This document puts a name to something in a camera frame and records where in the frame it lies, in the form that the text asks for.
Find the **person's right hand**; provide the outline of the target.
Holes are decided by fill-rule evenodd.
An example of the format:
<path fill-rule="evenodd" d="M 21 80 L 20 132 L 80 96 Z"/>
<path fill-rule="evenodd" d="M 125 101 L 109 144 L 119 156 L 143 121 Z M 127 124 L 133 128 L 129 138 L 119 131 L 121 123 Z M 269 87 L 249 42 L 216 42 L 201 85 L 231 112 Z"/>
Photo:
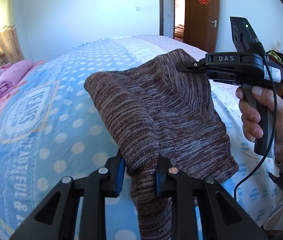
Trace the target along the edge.
<path fill-rule="evenodd" d="M 251 142 L 263 136 L 263 129 L 259 125 L 261 115 L 256 107 L 253 107 L 252 99 L 276 114 L 274 154 L 276 161 L 281 163 L 283 161 L 283 100 L 271 90 L 257 86 L 252 87 L 249 96 L 240 87 L 236 91 L 236 96 L 240 100 L 239 108 L 242 113 L 243 133 L 246 139 Z"/>

